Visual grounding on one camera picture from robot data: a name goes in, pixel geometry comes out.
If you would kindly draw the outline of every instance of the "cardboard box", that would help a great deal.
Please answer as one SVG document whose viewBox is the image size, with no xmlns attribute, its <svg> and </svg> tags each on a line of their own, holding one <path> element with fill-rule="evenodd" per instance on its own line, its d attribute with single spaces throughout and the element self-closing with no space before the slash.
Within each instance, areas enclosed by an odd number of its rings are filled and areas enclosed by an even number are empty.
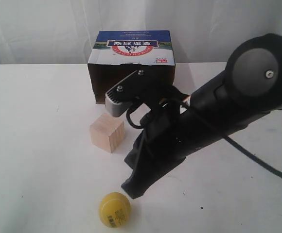
<svg viewBox="0 0 282 233">
<path fill-rule="evenodd" d="M 99 32 L 88 61 L 96 103 L 105 103 L 106 91 L 143 66 L 173 83 L 176 65 L 169 31 Z"/>
</svg>

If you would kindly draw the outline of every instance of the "white curtain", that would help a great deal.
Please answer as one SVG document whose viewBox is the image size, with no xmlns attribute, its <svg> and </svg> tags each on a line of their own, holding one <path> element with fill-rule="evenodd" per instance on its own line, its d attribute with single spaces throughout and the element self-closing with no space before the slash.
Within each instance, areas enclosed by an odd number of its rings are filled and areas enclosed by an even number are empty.
<svg viewBox="0 0 282 233">
<path fill-rule="evenodd" d="M 170 30 L 177 62 L 282 35 L 282 0 L 0 0 L 0 64 L 86 63 L 99 31 Z"/>
</svg>

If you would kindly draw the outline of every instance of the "white table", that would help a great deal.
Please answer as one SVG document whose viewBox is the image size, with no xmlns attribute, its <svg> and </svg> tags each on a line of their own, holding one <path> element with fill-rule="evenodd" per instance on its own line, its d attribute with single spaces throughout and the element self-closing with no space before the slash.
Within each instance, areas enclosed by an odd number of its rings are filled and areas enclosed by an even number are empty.
<svg viewBox="0 0 282 233">
<path fill-rule="evenodd" d="M 175 84 L 190 93 L 224 65 L 178 64 Z M 86 65 L 0 65 L 0 233 L 114 231 L 98 205 L 123 193 L 131 173 L 123 159 L 140 131 L 126 124 L 125 141 L 104 152 L 88 133 L 103 112 Z M 282 170 L 282 112 L 232 137 Z M 282 232 L 282 180 L 225 141 L 190 155 L 131 203 L 130 223 L 116 232 Z"/>
</svg>

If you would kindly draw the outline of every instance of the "tennis ball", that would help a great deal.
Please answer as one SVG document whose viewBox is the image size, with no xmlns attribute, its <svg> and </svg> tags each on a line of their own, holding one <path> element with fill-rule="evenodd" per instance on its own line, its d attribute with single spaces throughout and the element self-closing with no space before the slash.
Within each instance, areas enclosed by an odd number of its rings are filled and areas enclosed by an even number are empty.
<svg viewBox="0 0 282 233">
<path fill-rule="evenodd" d="M 124 225 L 128 221 L 130 213 L 130 202 L 121 193 L 107 194 L 99 206 L 100 220 L 110 228 Z"/>
</svg>

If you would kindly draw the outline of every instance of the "wooden cube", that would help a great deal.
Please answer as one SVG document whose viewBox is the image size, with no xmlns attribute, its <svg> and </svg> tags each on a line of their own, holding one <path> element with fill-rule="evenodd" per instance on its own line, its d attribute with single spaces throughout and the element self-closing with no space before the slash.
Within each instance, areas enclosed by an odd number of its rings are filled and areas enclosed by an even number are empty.
<svg viewBox="0 0 282 233">
<path fill-rule="evenodd" d="M 90 126 L 90 135 L 94 145 L 112 153 L 125 138 L 123 120 L 104 113 Z"/>
</svg>

